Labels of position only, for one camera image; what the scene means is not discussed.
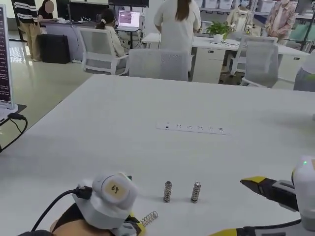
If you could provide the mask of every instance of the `number sticker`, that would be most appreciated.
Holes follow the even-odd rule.
[[[105,192],[119,200],[124,197],[126,189],[121,184],[112,180],[108,184],[106,184]]]

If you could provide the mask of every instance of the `pink jacket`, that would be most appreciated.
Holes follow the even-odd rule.
[[[277,13],[279,12],[279,8],[281,7],[281,3],[277,2],[274,7],[271,9],[269,16],[265,23],[265,28],[272,28],[272,24],[275,21]],[[283,9],[282,16],[279,23],[279,29],[277,30],[277,34],[279,38],[287,38],[289,35],[289,31],[292,29],[295,22],[295,8],[296,5],[293,2],[289,2]]]

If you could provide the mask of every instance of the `laptop screen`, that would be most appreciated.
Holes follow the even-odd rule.
[[[12,103],[11,68],[5,6],[0,4],[0,104]]]
[[[138,28],[140,24],[140,12],[119,11],[119,26]]]

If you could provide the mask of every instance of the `coiled spring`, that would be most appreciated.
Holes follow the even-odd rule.
[[[152,211],[150,214],[148,214],[142,220],[140,220],[140,223],[144,227],[146,227],[147,225],[149,225],[151,222],[153,222],[157,218],[158,218],[158,213],[156,211]]]
[[[191,195],[191,202],[192,203],[196,203],[198,201],[200,189],[201,189],[201,183],[196,182],[195,185],[193,186],[193,191],[192,191],[192,195]]]
[[[163,198],[163,200],[166,203],[168,203],[171,200],[171,191],[172,191],[172,183],[171,183],[171,181],[167,181],[165,183],[164,198]]]

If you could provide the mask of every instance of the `striped shirt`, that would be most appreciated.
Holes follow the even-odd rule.
[[[35,23],[37,25],[35,0],[14,0],[14,8],[22,23]]]

